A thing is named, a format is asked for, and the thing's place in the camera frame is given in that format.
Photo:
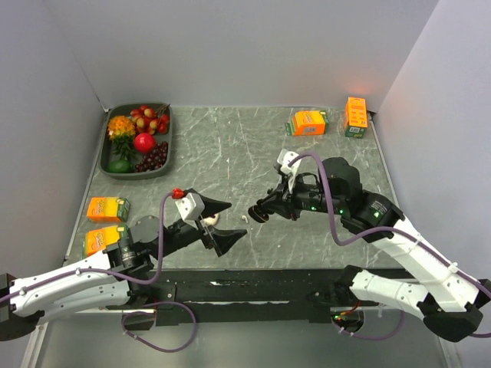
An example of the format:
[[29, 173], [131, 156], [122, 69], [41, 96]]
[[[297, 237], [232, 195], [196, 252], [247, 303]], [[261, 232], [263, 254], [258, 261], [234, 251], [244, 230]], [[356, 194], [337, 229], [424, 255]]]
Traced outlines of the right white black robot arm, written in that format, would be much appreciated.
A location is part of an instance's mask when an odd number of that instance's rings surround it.
[[460, 342], [480, 338], [482, 307], [490, 301], [490, 281], [478, 280], [444, 257], [414, 228], [408, 217], [387, 197], [363, 189], [359, 171], [342, 157], [320, 159], [315, 181], [304, 181], [298, 168], [303, 155], [280, 152], [275, 168], [278, 185], [249, 210], [259, 223], [270, 215], [295, 221], [303, 211], [325, 213], [337, 245], [362, 239], [397, 261], [413, 283], [377, 276], [348, 265], [335, 282], [335, 297], [343, 305], [370, 301], [396, 308], [423, 321], [438, 337]]

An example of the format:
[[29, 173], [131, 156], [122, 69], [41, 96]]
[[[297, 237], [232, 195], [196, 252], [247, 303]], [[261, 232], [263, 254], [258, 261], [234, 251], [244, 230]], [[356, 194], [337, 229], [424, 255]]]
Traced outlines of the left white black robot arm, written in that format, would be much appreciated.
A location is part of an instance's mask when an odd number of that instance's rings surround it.
[[180, 219], [165, 226], [163, 214], [144, 216], [105, 249], [62, 268], [28, 278], [1, 276], [1, 339], [15, 340], [65, 314], [95, 307], [145, 307], [163, 259], [195, 242], [217, 256], [226, 254], [247, 231], [220, 230], [204, 219], [231, 207], [194, 189], [174, 190]]

